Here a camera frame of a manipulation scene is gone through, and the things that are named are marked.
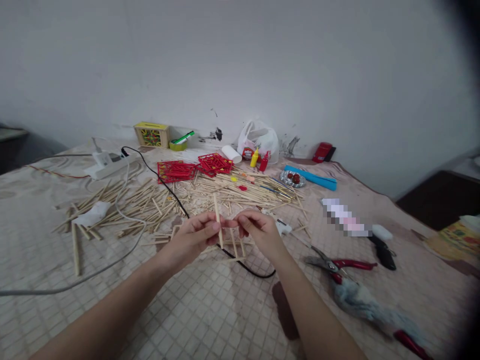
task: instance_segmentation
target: white paper roll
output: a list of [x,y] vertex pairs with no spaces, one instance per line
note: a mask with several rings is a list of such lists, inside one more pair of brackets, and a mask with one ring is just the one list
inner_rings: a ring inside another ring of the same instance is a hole
[[234,164],[238,164],[239,162],[242,161],[242,155],[236,152],[235,149],[230,145],[225,145],[224,147],[221,148],[221,151],[225,154],[225,156],[229,160],[232,160]]

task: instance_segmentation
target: white plastic bag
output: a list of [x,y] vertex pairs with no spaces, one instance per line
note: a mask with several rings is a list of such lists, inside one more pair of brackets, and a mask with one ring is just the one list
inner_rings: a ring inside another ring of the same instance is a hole
[[236,151],[244,160],[249,160],[256,148],[262,158],[270,152],[268,164],[276,164],[279,161],[280,145],[275,130],[260,120],[250,120],[240,133]]

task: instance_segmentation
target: red lattice piece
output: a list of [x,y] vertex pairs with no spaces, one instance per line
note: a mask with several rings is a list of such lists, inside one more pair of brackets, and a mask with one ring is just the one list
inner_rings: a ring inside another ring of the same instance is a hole
[[213,171],[217,173],[230,174],[232,166],[234,165],[231,160],[228,160],[221,156],[219,153],[211,153],[198,157],[202,168],[207,171]]
[[195,176],[197,166],[195,164],[178,161],[164,161],[157,163],[158,176],[165,183],[175,183],[184,180],[191,180]]

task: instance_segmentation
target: red glue bottle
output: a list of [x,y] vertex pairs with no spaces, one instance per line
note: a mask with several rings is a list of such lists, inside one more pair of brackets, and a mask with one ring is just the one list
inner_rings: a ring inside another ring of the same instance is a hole
[[260,169],[259,169],[260,171],[265,171],[265,169],[267,168],[267,165],[269,163],[269,153],[270,151],[267,151],[266,154],[261,159]]

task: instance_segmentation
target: green marker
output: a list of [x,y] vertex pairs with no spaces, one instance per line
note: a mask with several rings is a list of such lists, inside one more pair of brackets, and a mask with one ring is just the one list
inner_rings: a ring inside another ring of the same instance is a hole
[[183,144],[184,142],[187,141],[187,139],[189,137],[192,137],[193,135],[195,135],[195,133],[193,131],[190,131],[188,134],[182,136],[181,138],[177,139],[177,140],[173,140],[172,141],[172,144],[175,144],[175,145],[180,145],[180,144]]

